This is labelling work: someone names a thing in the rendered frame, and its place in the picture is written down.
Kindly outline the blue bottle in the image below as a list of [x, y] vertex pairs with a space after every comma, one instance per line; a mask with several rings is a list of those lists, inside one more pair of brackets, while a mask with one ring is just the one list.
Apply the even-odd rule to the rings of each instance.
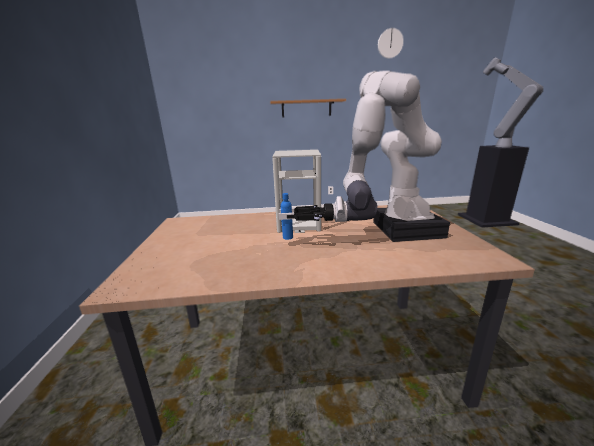
[[[281, 213], [292, 213], [292, 205], [288, 201], [288, 193], [283, 193], [283, 202], [281, 203]], [[282, 234], [283, 239], [290, 240], [293, 238], [293, 223], [292, 219], [282, 220]]]

